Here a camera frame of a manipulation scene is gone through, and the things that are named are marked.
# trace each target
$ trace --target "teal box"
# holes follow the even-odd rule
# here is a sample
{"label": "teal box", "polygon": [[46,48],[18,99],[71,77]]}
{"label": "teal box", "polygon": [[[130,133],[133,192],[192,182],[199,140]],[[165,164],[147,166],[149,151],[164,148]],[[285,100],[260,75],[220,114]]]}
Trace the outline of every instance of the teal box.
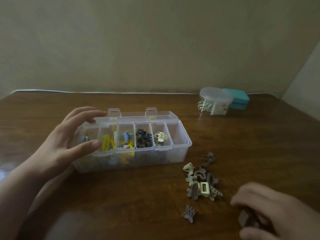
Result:
{"label": "teal box", "polygon": [[245,91],[237,89],[223,88],[223,90],[231,93],[234,96],[232,103],[229,105],[231,109],[245,109],[249,103],[250,98]]}

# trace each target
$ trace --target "white round lid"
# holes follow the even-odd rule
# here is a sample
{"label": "white round lid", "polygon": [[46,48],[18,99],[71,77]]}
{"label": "white round lid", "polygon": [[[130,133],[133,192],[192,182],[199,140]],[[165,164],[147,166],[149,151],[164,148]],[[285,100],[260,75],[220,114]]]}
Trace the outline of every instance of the white round lid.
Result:
{"label": "white round lid", "polygon": [[221,88],[207,87],[200,90],[200,97],[209,102],[231,103],[234,96]]}

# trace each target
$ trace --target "wall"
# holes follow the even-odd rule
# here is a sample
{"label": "wall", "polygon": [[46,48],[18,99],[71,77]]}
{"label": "wall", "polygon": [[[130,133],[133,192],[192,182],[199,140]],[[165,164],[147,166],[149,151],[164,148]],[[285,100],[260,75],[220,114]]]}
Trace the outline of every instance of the wall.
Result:
{"label": "wall", "polygon": [[320,0],[0,0],[16,89],[282,95],[320,39]]}
{"label": "wall", "polygon": [[320,42],[282,99],[320,120]]}

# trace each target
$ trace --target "clear jar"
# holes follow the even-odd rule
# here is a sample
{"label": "clear jar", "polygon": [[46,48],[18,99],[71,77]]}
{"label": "clear jar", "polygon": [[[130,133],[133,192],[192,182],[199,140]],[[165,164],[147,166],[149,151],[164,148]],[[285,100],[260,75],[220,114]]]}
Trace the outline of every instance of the clear jar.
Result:
{"label": "clear jar", "polygon": [[200,90],[200,102],[198,110],[210,112],[210,115],[226,115],[229,104],[233,101],[233,95],[220,88],[202,88]]}

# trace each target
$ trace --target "forearm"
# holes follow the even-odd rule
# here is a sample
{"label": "forearm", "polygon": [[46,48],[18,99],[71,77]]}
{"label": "forearm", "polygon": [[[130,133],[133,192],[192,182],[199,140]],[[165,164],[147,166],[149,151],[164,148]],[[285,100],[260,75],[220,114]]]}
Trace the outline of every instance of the forearm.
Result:
{"label": "forearm", "polygon": [[28,210],[45,184],[25,161],[0,182],[0,240],[14,240]]}

